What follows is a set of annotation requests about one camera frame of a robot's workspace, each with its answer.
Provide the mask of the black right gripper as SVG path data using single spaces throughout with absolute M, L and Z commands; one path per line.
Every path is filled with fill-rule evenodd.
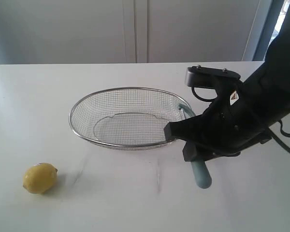
M 217 99 L 203 114 L 164 127 L 166 141 L 187 141 L 182 150 L 185 162 L 237 157 L 242 150 L 272 139 L 268 129 L 272 84 L 236 81 L 216 90 Z

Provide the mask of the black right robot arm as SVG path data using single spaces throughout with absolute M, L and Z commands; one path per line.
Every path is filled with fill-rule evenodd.
M 276 36 L 264 63 L 245 81 L 236 72 L 197 65 L 188 67 L 186 84 L 192 90 L 213 89 L 217 95 L 202 114 L 164 128 L 167 140 L 186 142 L 185 161 L 236 157 L 271 139 L 290 153 L 270 129 L 290 113 L 290 29 Z

